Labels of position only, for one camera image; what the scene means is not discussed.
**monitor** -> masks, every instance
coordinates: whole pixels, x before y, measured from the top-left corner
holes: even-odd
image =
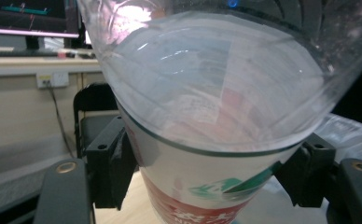
[[[27,49],[39,37],[78,38],[77,0],[0,0],[0,35],[26,36]]]

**white desk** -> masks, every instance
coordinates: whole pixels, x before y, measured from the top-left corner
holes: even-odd
[[[272,178],[268,186],[243,209],[232,224],[324,224],[325,209],[293,207],[283,189]],[[120,211],[95,209],[97,224],[160,224],[140,172],[132,177]]]
[[[0,77],[35,75],[36,73],[89,73],[100,71],[100,65],[95,59],[0,58]]]

